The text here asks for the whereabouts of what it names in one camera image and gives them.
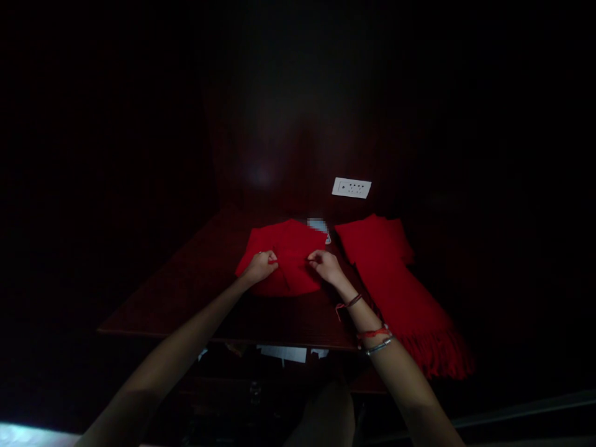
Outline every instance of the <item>folded red cloth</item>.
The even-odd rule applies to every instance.
[[[352,264],[356,258],[369,255],[373,244],[377,244],[377,254],[396,256],[405,264],[414,264],[414,251],[405,237],[404,226],[399,219],[387,220],[371,214],[364,220],[336,225],[335,229],[340,235],[348,261]]]
[[[413,262],[413,250],[401,222],[372,215],[335,229],[383,319],[424,375],[471,374],[474,362],[461,334],[404,265]]]
[[[276,225],[253,228],[246,253],[236,268],[240,276],[259,251],[273,250],[279,268],[255,284],[251,292],[261,296],[296,296],[317,291],[321,278],[308,265],[307,257],[315,250],[325,249],[327,234],[290,219]]]

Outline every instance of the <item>scarf fringe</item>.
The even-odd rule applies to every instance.
[[[462,380],[474,373],[472,353],[455,329],[395,336],[428,379],[439,376]]]

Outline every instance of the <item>dark wooden desk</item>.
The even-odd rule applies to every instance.
[[[285,219],[224,209],[120,306],[99,331],[159,337],[170,334],[231,284],[251,228]],[[354,286],[366,293],[335,243],[328,250],[337,255]],[[320,291],[298,297],[257,297],[248,293],[212,340],[354,351],[353,324],[349,318],[338,321],[335,314],[339,301],[328,284]]]

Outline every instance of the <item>hand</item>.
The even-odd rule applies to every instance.
[[[335,255],[325,250],[315,250],[309,254],[309,264],[321,275],[321,278],[337,287],[345,275]]]
[[[273,250],[257,253],[253,256],[253,260],[250,261],[250,264],[240,277],[247,281],[249,287],[254,286],[257,282],[264,280],[278,269],[279,264],[277,262],[273,264],[269,263],[270,261],[277,260],[278,258],[273,253]]]

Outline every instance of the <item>electrical outlet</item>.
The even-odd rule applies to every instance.
[[[365,199],[368,192],[371,190],[372,182],[365,180],[345,179],[341,177],[335,178],[333,185],[334,196],[356,197],[358,199]]]

